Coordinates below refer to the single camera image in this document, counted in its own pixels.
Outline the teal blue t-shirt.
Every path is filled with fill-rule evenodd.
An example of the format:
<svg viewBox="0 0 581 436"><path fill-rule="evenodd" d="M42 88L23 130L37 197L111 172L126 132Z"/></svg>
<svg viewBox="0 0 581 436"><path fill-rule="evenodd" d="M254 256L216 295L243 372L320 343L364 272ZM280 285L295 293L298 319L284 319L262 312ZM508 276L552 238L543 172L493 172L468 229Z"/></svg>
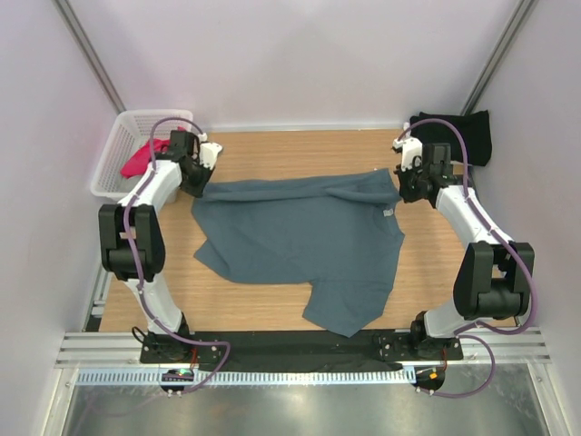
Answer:
<svg viewBox="0 0 581 436"><path fill-rule="evenodd" d="M192 204L206 240L195 258L246 284L311 286L307 321L351 337L377 320L404 242L386 169L210 183Z"/></svg>

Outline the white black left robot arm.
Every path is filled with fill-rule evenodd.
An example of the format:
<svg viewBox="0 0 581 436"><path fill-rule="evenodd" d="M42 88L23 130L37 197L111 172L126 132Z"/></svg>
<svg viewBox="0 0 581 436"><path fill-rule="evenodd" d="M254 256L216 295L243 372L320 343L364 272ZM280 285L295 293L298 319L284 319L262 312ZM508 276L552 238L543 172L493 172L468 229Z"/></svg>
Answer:
<svg viewBox="0 0 581 436"><path fill-rule="evenodd" d="M177 190L202 197L222 150L205 134L181 127L166 140L148 140L122 168L139 182L98 213L103 267L130 289L147 320L145 332L132 329L142 345L141 362L181 363L194 349L185 315L162 274L166 249L158 213Z"/></svg>

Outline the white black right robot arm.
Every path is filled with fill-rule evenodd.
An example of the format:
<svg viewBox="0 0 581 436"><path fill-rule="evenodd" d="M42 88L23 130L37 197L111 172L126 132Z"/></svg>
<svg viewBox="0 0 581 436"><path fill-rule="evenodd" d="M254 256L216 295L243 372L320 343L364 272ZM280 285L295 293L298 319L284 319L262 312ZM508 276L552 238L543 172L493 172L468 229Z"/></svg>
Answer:
<svg viewBox="0 0 581 436"><path fill-rule="evenodd" d="M529 243L517 243L496 227L474 189L454 173L449 144L423 144L410 137L395 140L392 148L401 155L394 171L401 198L407 203L429 201L465 249L451 299L419 313L410 325L411 354L437 359L458 347L459 333L531 311L535 253Z"/></svg>

